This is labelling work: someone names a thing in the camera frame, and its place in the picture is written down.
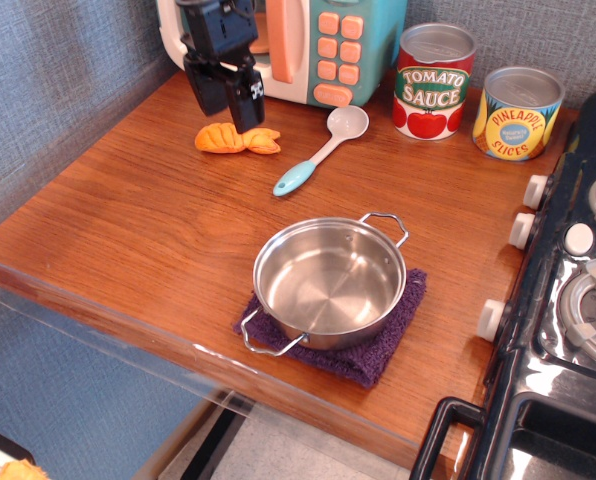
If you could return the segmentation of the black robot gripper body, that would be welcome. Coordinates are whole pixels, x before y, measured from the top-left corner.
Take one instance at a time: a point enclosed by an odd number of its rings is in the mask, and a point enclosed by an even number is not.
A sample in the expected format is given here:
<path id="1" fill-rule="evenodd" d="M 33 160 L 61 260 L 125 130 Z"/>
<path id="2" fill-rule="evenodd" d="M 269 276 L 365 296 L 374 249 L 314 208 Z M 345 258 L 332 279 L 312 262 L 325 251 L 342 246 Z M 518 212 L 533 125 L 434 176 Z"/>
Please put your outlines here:
<path id="1" fill-rule="evenodd" d="M 178 1 L 188 24 L 184 70 L 192 85 L 260 85 L 250 47 L 258 39 L 254 1 Z"/>

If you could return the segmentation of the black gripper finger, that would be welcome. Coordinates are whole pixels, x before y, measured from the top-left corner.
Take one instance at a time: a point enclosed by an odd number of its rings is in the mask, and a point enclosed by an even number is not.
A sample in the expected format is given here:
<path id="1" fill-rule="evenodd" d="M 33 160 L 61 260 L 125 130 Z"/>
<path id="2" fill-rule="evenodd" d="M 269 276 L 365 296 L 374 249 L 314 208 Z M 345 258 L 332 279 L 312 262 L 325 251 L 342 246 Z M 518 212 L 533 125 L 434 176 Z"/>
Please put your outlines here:
<path id="1" fill-rule="evenodd" d="M 227 99 L 238 133 L 245 133 L 265 120 L 265 93 L 261 75 L 255 69 L 238 70 L 226 84 Z"/>
<path id="2" fill-rule="evenodd" d="M 206 116 L 224 111 L 228 106 L 219 70 L 201 57 L 186 55 L 184 70 L 196 100 Z"/>

